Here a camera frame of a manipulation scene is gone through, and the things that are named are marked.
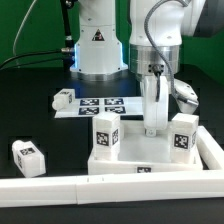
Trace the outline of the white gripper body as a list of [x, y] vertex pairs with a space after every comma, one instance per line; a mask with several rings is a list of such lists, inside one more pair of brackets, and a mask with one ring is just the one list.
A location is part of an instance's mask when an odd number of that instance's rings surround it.
[[144, 127], [147, 130], [164, 130], [168, 123], [169, 87], [165, 76], [157, 87], [155, 76], [145, 76], [142, 84]]

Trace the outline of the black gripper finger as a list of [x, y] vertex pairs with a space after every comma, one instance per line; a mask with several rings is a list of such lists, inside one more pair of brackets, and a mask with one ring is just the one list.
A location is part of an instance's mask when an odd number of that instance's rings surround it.
[[145, 134], [148, 137], [155, 137], [156, 136], [156, 129], [146, 129]]

